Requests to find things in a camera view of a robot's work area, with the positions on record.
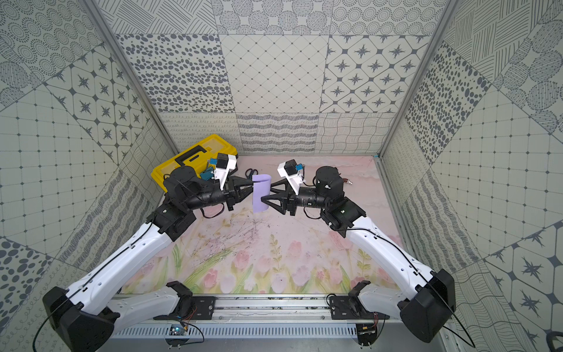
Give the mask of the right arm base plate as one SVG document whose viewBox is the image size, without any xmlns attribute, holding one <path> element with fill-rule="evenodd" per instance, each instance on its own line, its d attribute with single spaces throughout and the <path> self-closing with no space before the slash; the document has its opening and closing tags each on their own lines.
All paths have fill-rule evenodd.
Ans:
<svg viewBox="0 0 563 352">
<path fill-rule="evenodd" d="M 368 312 L 358 299 L 349 296 L 328 295 L 325 301 L 331 311 L 333 320 L 368 320 L 375 318 L 387 320 L 389 315 L 380 312 Z"/>
</svg>

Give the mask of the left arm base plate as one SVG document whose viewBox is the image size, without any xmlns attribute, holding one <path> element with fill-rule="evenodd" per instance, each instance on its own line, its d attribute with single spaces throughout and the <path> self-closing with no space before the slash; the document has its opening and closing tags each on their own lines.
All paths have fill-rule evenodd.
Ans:
<svg viewBox="0 0 563 352">
<path fill-rule="evenodd" d="M 180 298 L 177 306 L 168 315 L 154 317 L 155 321 L 209 321 L 213 318 L 216 297 L 214 296 L 192 296 Z"/>
</svg>

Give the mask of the purple square paper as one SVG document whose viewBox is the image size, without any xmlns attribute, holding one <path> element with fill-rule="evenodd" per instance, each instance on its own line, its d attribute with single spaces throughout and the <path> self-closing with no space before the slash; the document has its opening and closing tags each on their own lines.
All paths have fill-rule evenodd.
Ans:
<svg viewBox="0 0 563 352">
<path fill-rule="evenodd" d="M 262 198 L 268 196 L 271 191 L 271 176 L 266 174 L 256 174 L 252 176 L 253 193 L 252 207 L 255 214 L 259 214 L 268 210 L 269 206 L 262 201 Z"/>
</svg>

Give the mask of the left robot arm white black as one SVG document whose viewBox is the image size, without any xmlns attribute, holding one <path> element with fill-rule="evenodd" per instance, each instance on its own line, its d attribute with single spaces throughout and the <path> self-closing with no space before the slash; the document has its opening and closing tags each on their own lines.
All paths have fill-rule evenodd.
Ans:
<svg viewBox="0 0 563 352">
<path fill-rule="evenodd" d="M 54 287 L 43 297 L 46 322 L 71 351 L 97 351 L 115 332 L 152 318 L 182 321 L 194 315 L 193 292 L 171 281 L 154 293 L 122 304 L 117 291 L 160 251 L 172 245 L 196 221 L 194 211 L 223 205 L 232 210 L 253 192 L 251 180 L 216 168 L 202 180 L 183 166 L 164 176 L 164 202 L 115 253 L 69 288 Z"/>
</svg>

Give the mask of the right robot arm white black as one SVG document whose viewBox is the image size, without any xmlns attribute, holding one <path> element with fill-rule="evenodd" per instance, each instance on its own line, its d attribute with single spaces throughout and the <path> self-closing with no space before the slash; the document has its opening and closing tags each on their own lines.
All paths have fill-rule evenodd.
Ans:
<svg viewBox="0 0 563 352">
<path fill-rule="evenodd" d="M 335 167 L 324 166 L 312 186 L 303 180 L 303 167 L 280 164 L 281 180 L 259 193 L 263 204 L 280 214 L 297 208 L 318 208 L 320 218 L 343 239 L 368 254 L 394 281 L 397 289 L 365 282 L 350 292 L 367 312 L 399 318 L 419 340 L 430 343 L 453 317 L 455 281 L 444 269 L 434 271 L 390 239 L 355 202 L 345 196 L 345 181 Z"/>
</svg>

